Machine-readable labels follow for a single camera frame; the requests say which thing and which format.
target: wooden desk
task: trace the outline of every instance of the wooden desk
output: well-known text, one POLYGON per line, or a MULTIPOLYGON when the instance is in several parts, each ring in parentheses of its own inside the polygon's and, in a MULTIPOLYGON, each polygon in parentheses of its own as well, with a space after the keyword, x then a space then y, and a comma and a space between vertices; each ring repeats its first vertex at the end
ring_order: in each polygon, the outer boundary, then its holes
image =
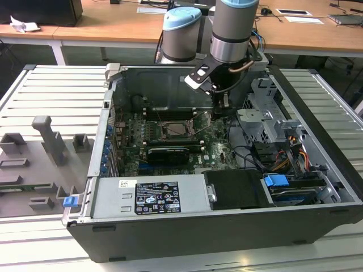
MULTIPOLYGON (((275 15, 279 15, 276 8, 307 10, 314 17, 342 14, 339 9, 330 7, 330 2, 334 1, 260 0, 260 4, 268 5, 275 15)), ((348 13, 351 13, 350 8, 363 7, 352 2, 340 2, 340 5, 348 13)), ((59 65, 67 64, 62 46, 96 46, 103 48, 102 53, 106 47, 155 48, 163 15, 138 14, 138 3, 110 5, 106 0, 82 0, 82 6, 83 15, 76 27, 43 26, 40 32, 21 34, 10 26, 0 25, 0 39, 4 43, 50 45, 59 65)), ((324 24, 290 23, 284 17, 280 19, 283 23, 274 17, 262 17, 257 22, 267 43, 267 53, 363 57, 363 29, 360 27, 337 27, 329 18, 320 19, 324 24)))
MULTIPOLYGON (((312 17, 326 17, 328 14, 343 14, 329 3, 333 0, 261 0, 275 15, 276 9, 306 10, 312 17)), ((348 14, 349 9, 363 9, 363 4, 340 2, 348 14)), ((257 22, 260 34, 265 38, 266 52, 284 54, 307 54, 317 56, 349 56, 358 53, 363 57, 363 28, 337 26, 330 18, 319 19, 324 24, 290 23, 280 17, 261 17, 257 22)))
POLYGON ((82 0, 83 14, 76 27, 58 27, 57 40, 121 41, 157 43, 163 28, 164 15, 137 13, 141 5, 124 2, 82 0))

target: power supply label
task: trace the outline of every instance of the power supply label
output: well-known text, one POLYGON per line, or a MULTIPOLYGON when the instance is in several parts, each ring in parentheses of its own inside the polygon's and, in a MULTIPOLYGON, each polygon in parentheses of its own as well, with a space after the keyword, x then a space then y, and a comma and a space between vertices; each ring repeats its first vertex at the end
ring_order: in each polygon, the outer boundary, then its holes
POLYGON ((135 213, 180 213, 179 187, 177 182, 136 183, 135 213))

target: metal bracket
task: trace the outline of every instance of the metal bracket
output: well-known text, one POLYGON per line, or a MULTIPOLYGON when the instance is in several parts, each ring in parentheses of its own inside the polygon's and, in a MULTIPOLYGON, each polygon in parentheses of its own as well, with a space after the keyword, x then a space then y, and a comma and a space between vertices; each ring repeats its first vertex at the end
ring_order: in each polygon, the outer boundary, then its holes
POLYGON ((106 65, 104 73, 107 82, 111 82, 117 78, 117 74, 121 71, 122 66, 120 63, 109 63, 106 65))
POLYGON ((214 190, 214 185, 210 184, 206 186, 206 192, 208 194, 208 200, 210 203, 215 203, 217 202, 217 195, 216 195, 216 190, 214 190))
POLYGON ((190 88, 196 90, 201 88, 206 94, 210 94, 213 89, 215 90, 217 87, 210 81, 209 76, 212 72, 223 65, 224 63, 215 60, 212 56, 208 55, 204 58, 204 60, 194 67, 185 78, 184 82, 190 86, 190 88))
POLYGON ((276 139, 285 139, 285 130, 286 129, 298 129, 302 128, 302 125, 299 120, 287 120, 287 121, 276 121, 275 125, 273 126, 277 136, 276 139))
POLYGON ((274 97, 277 91, 277 87, 272 80, 269 78, 259 78, 255 79, 251 87, 258 99, 261 96, 271 96, 274 97))

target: white paper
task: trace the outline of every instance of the white paper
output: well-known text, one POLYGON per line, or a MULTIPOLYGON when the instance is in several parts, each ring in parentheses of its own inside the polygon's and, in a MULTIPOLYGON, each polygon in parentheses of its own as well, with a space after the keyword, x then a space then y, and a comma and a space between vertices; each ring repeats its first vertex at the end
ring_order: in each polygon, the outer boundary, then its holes
POLYGON ((285 16, 285 19, 291 23, 324 24, 316 18, 285 16))
POLYGON ((25 33, 26 31, 37 31, 40 30, 38 25, 36 23, 24 23, 19 20, 14 19, 12 16, 10 25, 15 29, 16 31, 19 31, 21 33, 25 33))
POLYGON ((119 180, 119 188, 135 188, 137 180, 119 180))
POLYGON ((166 9, 153 7, 138 7, 136 13, 165 14, 166 9))

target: power cable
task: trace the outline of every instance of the power cable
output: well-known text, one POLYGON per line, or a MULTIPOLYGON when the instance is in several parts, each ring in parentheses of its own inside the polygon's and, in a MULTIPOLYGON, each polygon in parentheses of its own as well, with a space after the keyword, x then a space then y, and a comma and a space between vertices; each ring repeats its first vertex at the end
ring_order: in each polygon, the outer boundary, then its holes
POLYGON ((345 96, 345 94, 348 92, 349 88, 351 87, 351 85, 357 80, 357 78, 359 77, 359 75, 361 74, 361 72, 363 71, 363 67, 362 69, 358 72, 358 74, 352 79, 352 81, 348 84, 348 86, 346 87, 346 89, 344 90, 343 94, 341 95, 342 97, 345 96))
POLYGON ((9 46, 7 46, 7 44, 5 44, 1 39, 0 42, 5 46, 5 48, 12 54, 12 56, 16 59, 16 61, 20 64, 23 65, 23 63, 16 57, 16 55, 10 50, 9 46))

